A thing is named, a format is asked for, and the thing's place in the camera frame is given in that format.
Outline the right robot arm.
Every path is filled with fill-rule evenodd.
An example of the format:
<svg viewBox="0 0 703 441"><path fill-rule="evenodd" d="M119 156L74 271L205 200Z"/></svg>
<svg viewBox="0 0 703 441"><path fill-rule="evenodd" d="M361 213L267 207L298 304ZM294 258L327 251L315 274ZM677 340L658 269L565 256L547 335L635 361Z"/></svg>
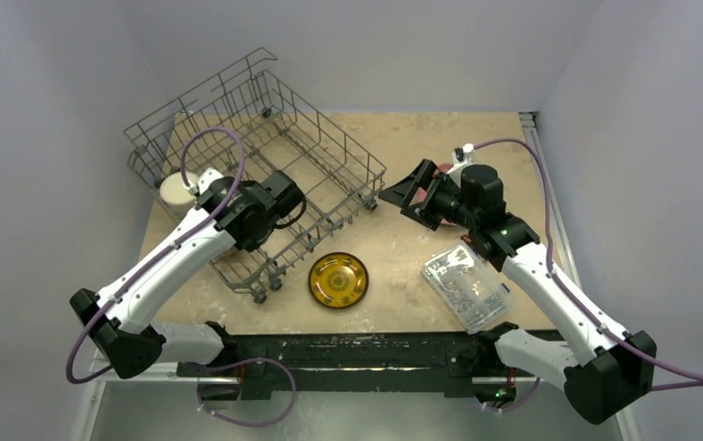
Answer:
<svg viewBox="0 0 703 441"><path fill-rule="evenodd" d="M471 250L518 285L564 340L558 345L513 324L498 325L477 350L484 371L521 368L559 387L590 424L603 423L652 390L652 337L630 333L566 277L534 230L507 210L493 167L464 165L448 175L423 160L379 197L431 230L442 221L466 229Z"/></svg>

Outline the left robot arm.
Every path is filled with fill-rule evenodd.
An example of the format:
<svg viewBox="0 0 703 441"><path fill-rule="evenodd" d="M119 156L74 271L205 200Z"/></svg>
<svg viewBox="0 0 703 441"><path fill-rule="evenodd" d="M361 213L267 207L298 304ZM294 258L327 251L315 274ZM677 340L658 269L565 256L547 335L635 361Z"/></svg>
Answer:
<svg viewBox="0 0 703 441"><path fill-rule="evenodd" d="M297 183L282 171L264 181L235 182L209 168L193 181L195 205L135 267L108 286L79 289L70 304L88 337L121 379L159 362L202 365L211 375L232 370L235 351L215 322L158 322L155 314L203 266L235 249L253 252L273 231L289 226L307 206Z"/></svg>

